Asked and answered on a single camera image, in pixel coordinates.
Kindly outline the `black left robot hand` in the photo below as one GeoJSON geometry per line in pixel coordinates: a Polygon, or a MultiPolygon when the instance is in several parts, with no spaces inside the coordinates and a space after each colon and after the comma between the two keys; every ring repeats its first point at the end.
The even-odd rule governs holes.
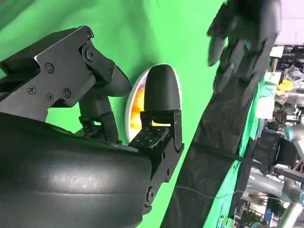
{"type": "Polygon", "coordinates": [[[219,62],[213,92],[221,93],[234,77],[249,85],[260,81],[281,26],[279,0],[224,2],[207,31],[208,65],[219,62]]]}

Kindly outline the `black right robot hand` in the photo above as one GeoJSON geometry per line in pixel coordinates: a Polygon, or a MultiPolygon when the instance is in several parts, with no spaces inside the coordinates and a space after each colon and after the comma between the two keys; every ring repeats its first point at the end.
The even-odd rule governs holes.
{"type": "Polygon", "coordinates": [[[134,228],[171,179],[184,149],[173,68],[148,71],[142,129],[124,146],[109,99],[132,85],[93,37],[54,32],[0,63],[3,228],[134,228]]]}

